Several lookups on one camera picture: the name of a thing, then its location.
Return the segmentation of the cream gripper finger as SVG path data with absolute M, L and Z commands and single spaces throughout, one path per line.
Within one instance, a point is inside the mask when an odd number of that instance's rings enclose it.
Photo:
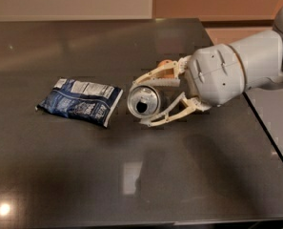
M 152 71 L 139 76 L 132 82 L 133 86 L 148 85 L 153 87 L 179 87 L 180 75 L 188 68 L 188 62 L 192 57 L 181 57 L 178 61 L 162 67 L 155 68 Z
M 179 113 L 171 114 L 171 111 L 179 104 L 183 105 L 183 110 Z M 161 126 L 194 112 L 205 112 L 211 107 L 211 105 L 202 102 L 198 97 L 187 98 L 185 93 L 181 93 L 167 109 L 154 116 L 141 119 L 140 123 L 148 127 Z

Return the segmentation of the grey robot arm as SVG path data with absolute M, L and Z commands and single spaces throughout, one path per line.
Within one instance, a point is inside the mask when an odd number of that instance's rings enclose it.
M 270 31 L 160 62 L 134 80 L 127 105 L 141 124 L 154 127 L 221 106 L 253 88 L 283 88 L 283 7 Z

